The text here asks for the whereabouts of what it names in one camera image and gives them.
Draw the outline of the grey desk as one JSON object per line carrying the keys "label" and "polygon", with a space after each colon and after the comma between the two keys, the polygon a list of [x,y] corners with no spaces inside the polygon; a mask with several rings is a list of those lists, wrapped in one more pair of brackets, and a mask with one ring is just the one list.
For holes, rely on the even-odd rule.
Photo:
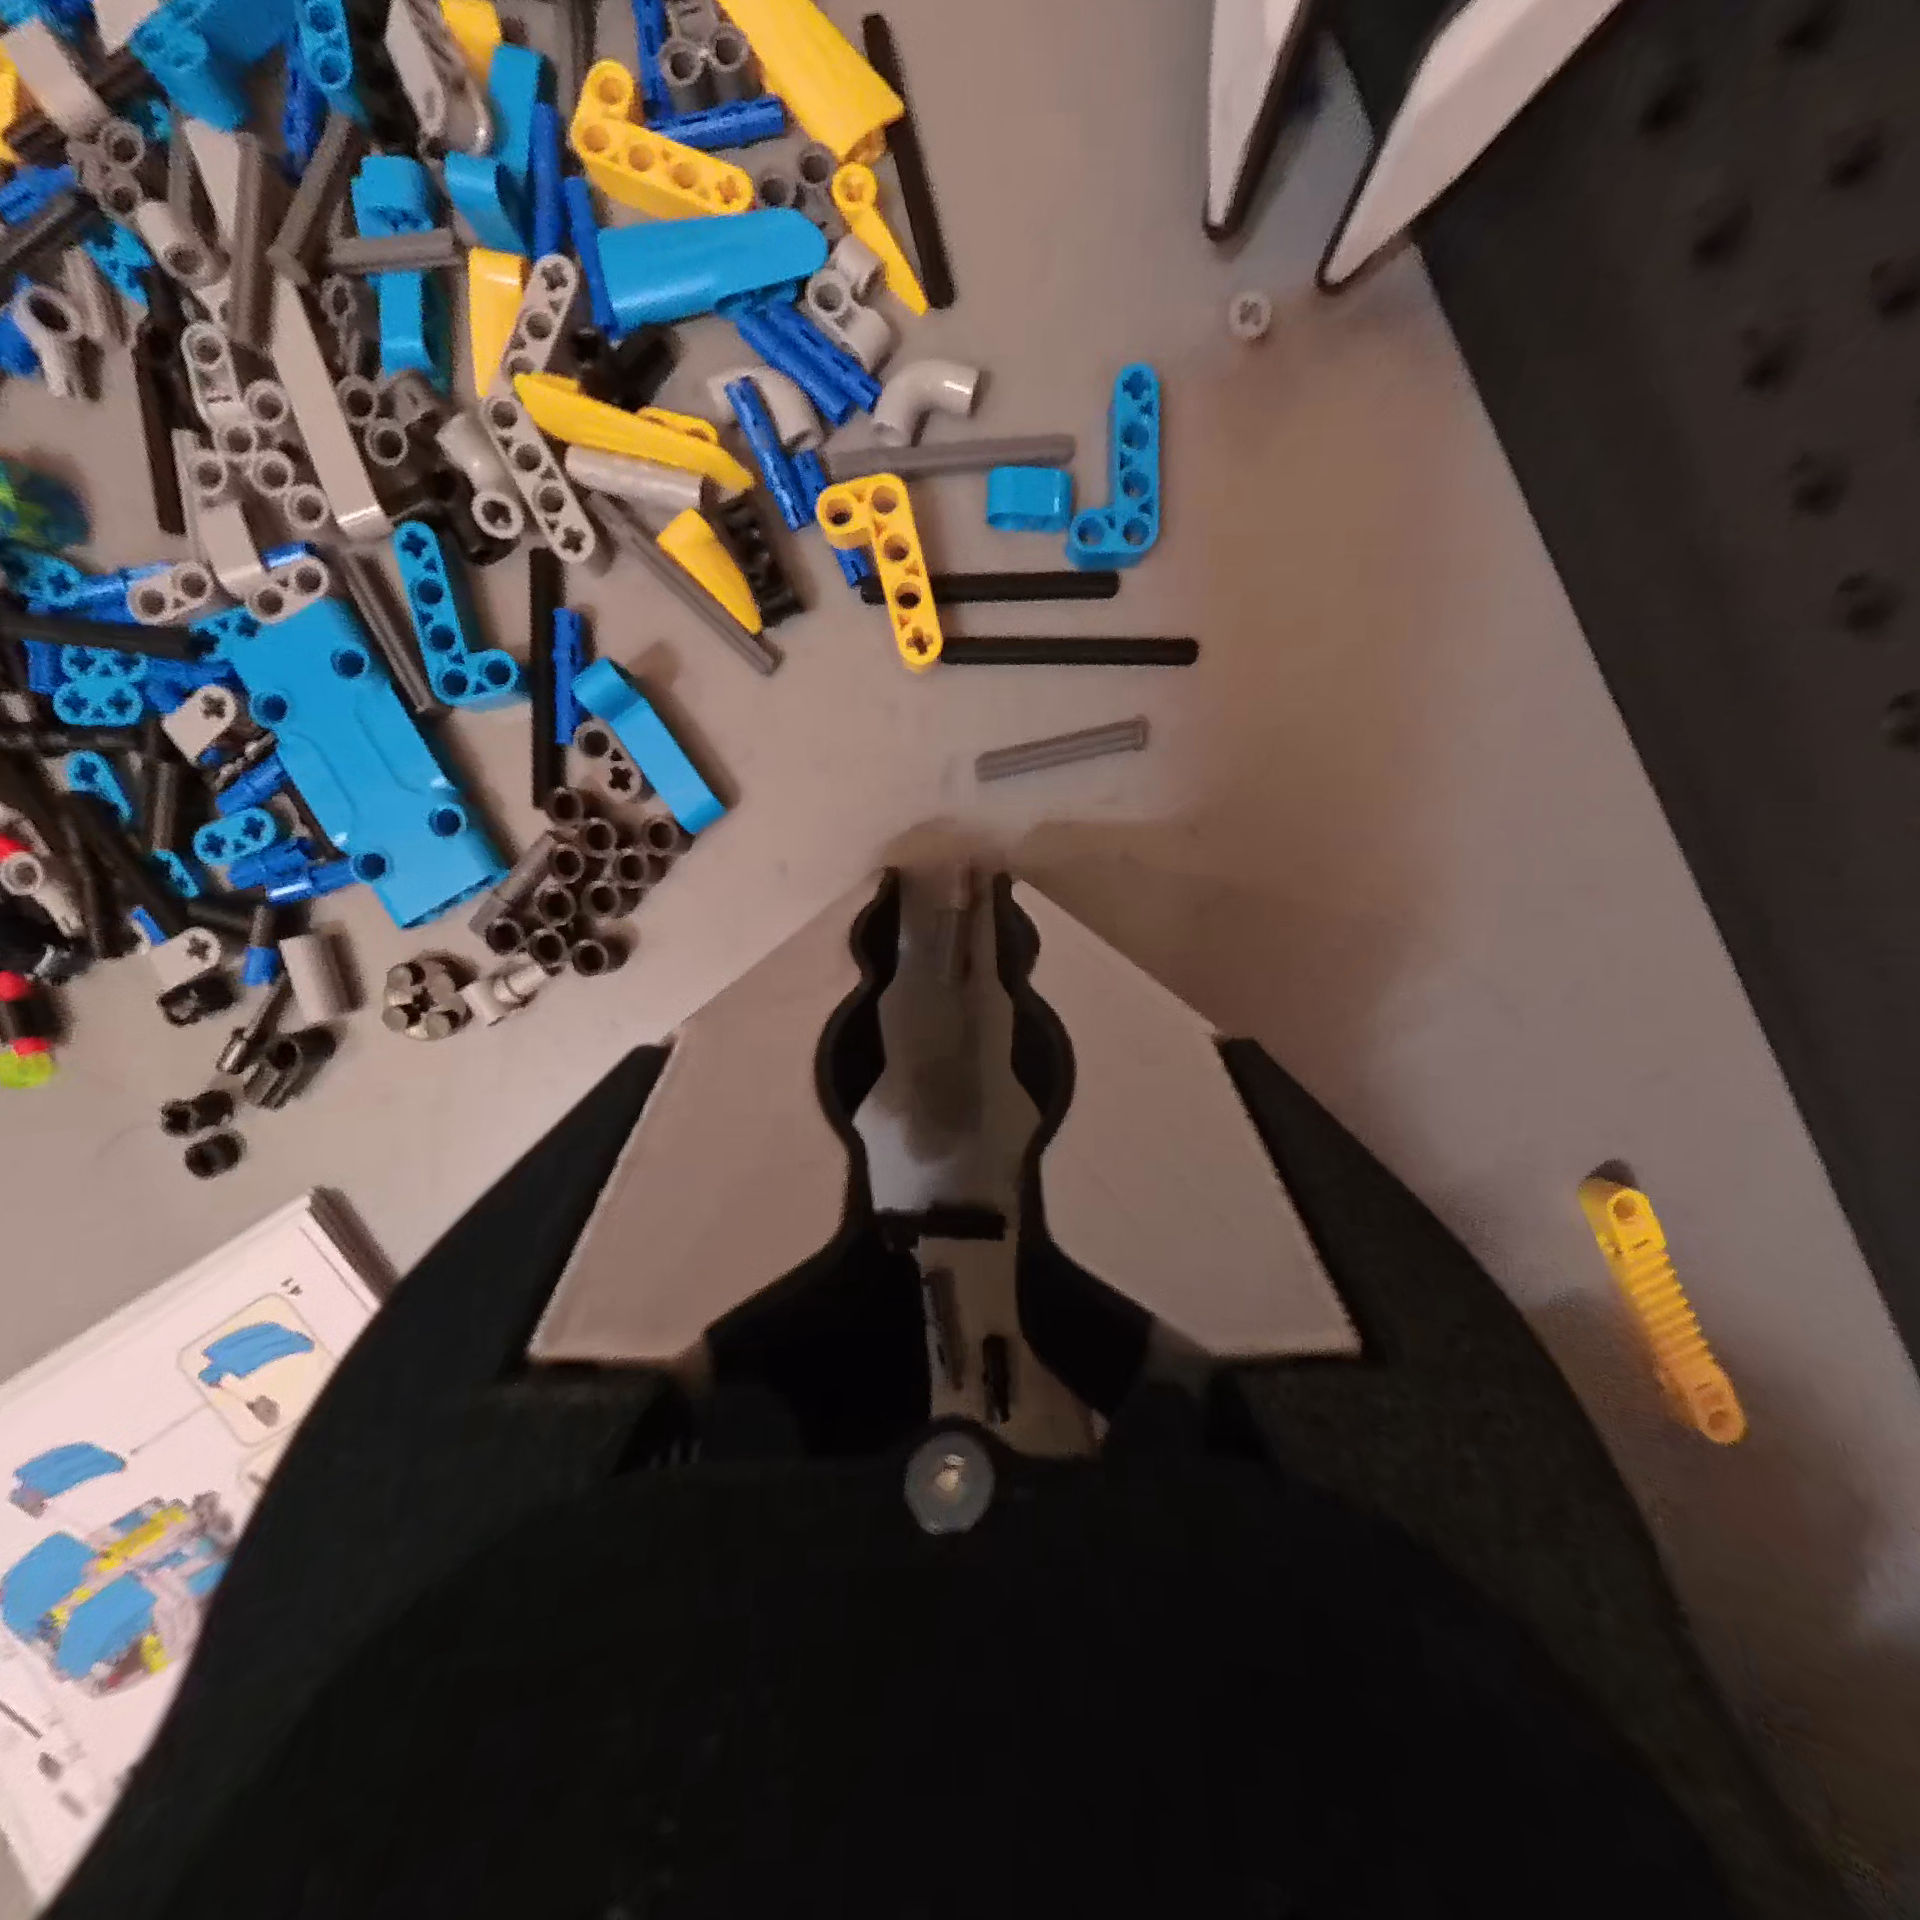
{"label": "grey desk", "polygon": [[[1916,1376],[1412,259],[1311,264],[1366,145],[1333,68],[1238,255],[1202,235],[1207,5],[879,5],[958,300],[907,356],[988,377],[988,435],[1071,433],[1103,496],[1114,373],[1168,397],[1158,552],[1100,634],[1196,667],[915,677],[818,540],[759,680],[630,562],[590,581],[728,816],[627,964],[413,1045],[357,1015],[207,1185],[155,1111],[173,1032],[134,959],[4,1093],[4,1376],[334,1188],[395,1268],[636,1045],[883,864],[1032,880],[1222,1034],[1259,1040],[1501,1282],[1578,1388],[1724,1693],[1798,1818],[1916,1913]],[[1275,306],[1262,343],[1230,303]],[[1640,1188],[1746,1417],[1668,1412],[1578,1186]]]}

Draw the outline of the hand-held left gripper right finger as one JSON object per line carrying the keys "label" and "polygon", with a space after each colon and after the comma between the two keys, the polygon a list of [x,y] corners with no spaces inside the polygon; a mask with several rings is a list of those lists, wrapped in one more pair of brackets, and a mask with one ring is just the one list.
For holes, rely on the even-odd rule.
{"label": "hand-held left gripper right finger", "polygon": [[1349,1360],[1359,1332],[1215,1026],[1028,880],[991,884],[1021,1157],[1016,1319],[1045,1363]]}

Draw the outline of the open instruction booklet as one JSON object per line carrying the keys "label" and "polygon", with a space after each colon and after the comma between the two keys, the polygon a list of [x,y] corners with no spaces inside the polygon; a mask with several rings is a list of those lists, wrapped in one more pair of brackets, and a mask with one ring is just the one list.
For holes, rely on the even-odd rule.
{"label": "open instruction booklet", "polygon": [[4,1383],[4,1853],[40,1907],[173,1704],[270,1479],[390,1289],[308,1192]]}

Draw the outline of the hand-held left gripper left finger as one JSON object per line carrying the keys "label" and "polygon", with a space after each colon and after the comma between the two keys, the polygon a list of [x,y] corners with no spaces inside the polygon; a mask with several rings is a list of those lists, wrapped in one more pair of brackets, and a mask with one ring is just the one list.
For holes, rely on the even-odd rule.
{"label": "hand-held left gripper left finger", "polygon": [[852,1235],[900,905],[896,869],[867,876],[680,1023],[531,1360],[678,1363]]}

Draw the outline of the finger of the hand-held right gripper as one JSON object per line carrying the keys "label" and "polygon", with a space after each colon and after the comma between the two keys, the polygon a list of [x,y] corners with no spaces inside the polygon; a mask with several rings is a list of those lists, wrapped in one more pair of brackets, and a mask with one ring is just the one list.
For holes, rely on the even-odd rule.
{"label": "finger of the hand-held right gripper", "polygon": [[1325,2],[1214,2],[1207,36],[1204,235],[1237,244],[1280,155],[1290,120],[1315,98]]}
{"label": "finger of the hand-held right gripper", "polygon": [[1468,2],[1431,36],[1316,266],[1344,290],[1411,228],[1610,20],[1615,2]]}

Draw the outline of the pile of loose bricks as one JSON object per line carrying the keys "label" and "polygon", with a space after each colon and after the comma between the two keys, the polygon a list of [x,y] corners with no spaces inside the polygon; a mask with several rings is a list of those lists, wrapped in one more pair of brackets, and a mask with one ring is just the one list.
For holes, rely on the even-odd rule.
{"label": "pile of loose bricks", "polygon": [[1071,439],[925,441],[976,369],[896,360],[954,309],[896,28],[826,5],[4,5],[4,380],[92,402],[125,345],[151,532],[4,457],[4,1091],[114,959],[173,1029],[236,1026],[159,1105],[197,1179],[355,1005],[308,912],[472,905],[479,969],[397,964],[446,1040],[629,956],[728,805],[570,602],[615,554],[759,674],[828,535],[915,672],[1190,667],[1162,635],[946,637],[939,609],[1108,602],[1162,531],[1162,384]]}

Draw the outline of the yellow toothed rack piece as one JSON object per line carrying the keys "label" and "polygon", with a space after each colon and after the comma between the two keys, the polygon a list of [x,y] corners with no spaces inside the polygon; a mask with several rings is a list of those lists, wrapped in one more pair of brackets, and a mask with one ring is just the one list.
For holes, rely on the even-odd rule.
{"label": "yellow toothed rack piece", "polygon": [[1597,1173],[1574,1194],[1668,1412],[1717,1448],[1741,1444],[1741,1402],[1677,1277],[1663,1224],[1647,1195]]}

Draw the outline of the black perforated chair seat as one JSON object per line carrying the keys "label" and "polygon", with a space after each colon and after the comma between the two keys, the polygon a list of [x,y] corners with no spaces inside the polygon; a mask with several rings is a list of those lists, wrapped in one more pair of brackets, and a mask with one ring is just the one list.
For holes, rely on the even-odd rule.
{"label": "black perforated chair seat", "polygon": [[1424,261],[1838,1185],[1916,1176],[1916,5],[1621,5]]}

